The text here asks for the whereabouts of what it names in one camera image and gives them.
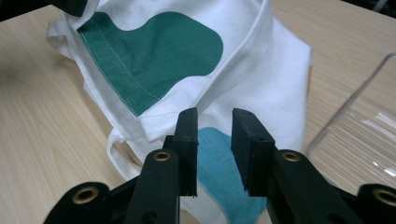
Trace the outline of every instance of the table surface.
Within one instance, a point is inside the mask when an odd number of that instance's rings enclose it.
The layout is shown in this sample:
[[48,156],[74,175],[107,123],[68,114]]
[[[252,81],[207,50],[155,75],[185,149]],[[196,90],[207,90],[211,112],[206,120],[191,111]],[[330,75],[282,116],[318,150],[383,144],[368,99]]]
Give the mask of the table surface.
[[[396,51],[396,20],[338,0],[274,0],[273,8],[314,50],[306,147]],[[110,124],[83,90],[76,64],[45,40],[58,18],[44,7],[0,23],[0,223],[43,222],[82,182],[124,182],[105,151]]]

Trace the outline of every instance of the bag handle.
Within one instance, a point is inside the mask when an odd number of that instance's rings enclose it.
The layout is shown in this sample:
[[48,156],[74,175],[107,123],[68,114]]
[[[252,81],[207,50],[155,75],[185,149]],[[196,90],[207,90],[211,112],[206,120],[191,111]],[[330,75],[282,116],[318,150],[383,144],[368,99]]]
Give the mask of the bag handle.
[[138,176],[142,170],[142,167],[133,161],[128,160],[128,157],[123,155],[116,147],[116,143],[122,143],[127,140],[128,139],[124,137],[118,129],[113,128],[107,139],[106,152],[107,156],[110,158],[111,162],[113,163],[114,167],[116,167],[120,175],[124,179],[129,180]]
[[74,60],[72,50],[67,43],[67,36],[71,37],[71,33],[66,21],[58,20],[49,23],[47,42],[64,57]]

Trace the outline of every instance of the stitching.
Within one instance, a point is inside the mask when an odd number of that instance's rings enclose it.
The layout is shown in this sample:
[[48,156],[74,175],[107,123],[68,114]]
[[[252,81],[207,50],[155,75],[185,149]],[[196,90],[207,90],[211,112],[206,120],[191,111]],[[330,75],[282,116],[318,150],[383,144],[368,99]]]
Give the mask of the stitching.
[[[198,134],[205,140],[205,142],[209,145],[209,147],[211,148],[211,153],[216,153],[218,155],[219,158],[222,158],[224,160],[224,157],[221,156],[221,154],[219,153],[219,150],[217,150],[215,147],[213,147],[213,145],[207,140],[207,138],[205,137],[205,135],[201,132],[198,132]],[[233,167],[230,163],[226,162],[227,167],[229,168],[229,170],[232,170],[231,168]],[[236,178],[240,178],[238,173],[232,173],[233,176],[235,176]]]
[[[82,33],[82,32],[79,32],[79,33],[81,34],[82,38],[84,39],[84,42],[86,43],[85,46],[87,47],[88,52],[90,53],[90,55],[91,55],[91,57],[92,57],[92,60],[93,60],[94,63],[96,64],[96,67],[99,69],[99,71],[100,71],[100,72],[102,73],[102,75],[103,75],[105,72],[103,71],[102,67],[99,66],[99,64],[97,63],[97,61],[95,60],[95,58],[93,57],[93,52],[92,52],[92,50],[91,50],[90,45],[88,44],[88,40],[85,38],[84,33]],[[125,102],[125,100],[124,100],[122,97],[120,97],[120,93],[117,91],[117,89],[116,89],[116,88],[114,87],[114,85],[111,83],[111,81],[107,78],[107,76],[103,76],[103,77],[105,78],[105,80],[107,80],[107,84],[110,85],[110,86],[112,87],[111,89],[118,95],[118,98],[121,99],[121,100],[123,101],[123,104],[124,104],[124,105],[127,105],[127,107],[132,111],[132,113],[135,114],[135,115],[137,115],[138,113],[136,113],[136,111],[131,107],[131,104],[126,104],[127,102]]]
[[100,28],[98,27],[98,25],[96,24],[96,21],[95,21],[95,20],[92,20],[92,21],[93,21],[93,24],[94,24],[94,25],[96,26],[96,28],[98,29],[98,31],[99,31],[101,37],[105,40],[106,44],[107,44],[108,47],[111,49],[111,51],[113,51],[114,55],[117,57],[117,59],[118,59],[118,61],[120,62],[120,64],[122,64],[122,67],[123,67],[123,69],[125,70],[125,72],[132,78],[132,80],[136,83],[136,85],[137,85],[141,90],[143,90],[145,93],[147,93],[148,95],[154,97],[154,98],[157,99],[157,100],[161,100],[161,98],[159,98],[159,97],[153,95],[152,93],[150,93],[149,91],[147,91],[145,88],[143,88],[143,87],[137,82],[136,79],[134,79],[134,77],[132,76],[132,74],[128,71],[128,69],[126,69],[126,66],[125,66],[125,64],[121,61],[119,55],[117,55],[117,53],[114,51],[113,48],[111,48],[110,44],[109,44],[109,43],[107,42],[107,40],[105,39],[105,37],[104,37],[104,35],[103,35],[101,29],[100,29]]

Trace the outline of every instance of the green fabric patch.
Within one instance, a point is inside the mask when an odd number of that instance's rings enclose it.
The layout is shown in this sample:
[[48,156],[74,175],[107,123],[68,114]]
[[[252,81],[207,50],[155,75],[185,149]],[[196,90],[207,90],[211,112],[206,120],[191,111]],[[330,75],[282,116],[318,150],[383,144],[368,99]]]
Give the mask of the green fabric patch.
[[137,116],[181,79],[210,74],[223,50],[215,31],[176,12],[158,14],[131,31],[96,12],[78,32],[108,83]]

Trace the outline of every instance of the white strap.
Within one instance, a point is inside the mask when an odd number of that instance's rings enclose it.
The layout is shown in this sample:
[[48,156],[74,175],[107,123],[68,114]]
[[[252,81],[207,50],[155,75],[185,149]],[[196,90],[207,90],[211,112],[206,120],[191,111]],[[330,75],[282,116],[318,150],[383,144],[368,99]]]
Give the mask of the white strap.
[[61,15],[64,18],[65,21],[69,24],[69,26],[73,30],[77,30],[79,27],[81,27],[86,21],[88,21],[93,13],[96,11],[96,9],[99,6],[100,0],[88,0],[87,5],[85,6],[84,12],[82,13],[81,17],[74,17],[70,16],[69,14],[61,11]]
[[137,165],[131,160],[128,160],[126,156],[122,155],[119,149],[115,146],[116,143],[125,142],[127,139],[114,128],[107,140],[107,156],[113,162],[114,167],[121,174],[121,176],[126,179],[132,179],[140,174],[142,169],[141,166]]
[[67,43],[67,36],[71,35],[69,27],[65,21],[59,20],[49,23],[46,36],[47,42],[49,42],[49,44],[63,56],[74,60],[73,53]]

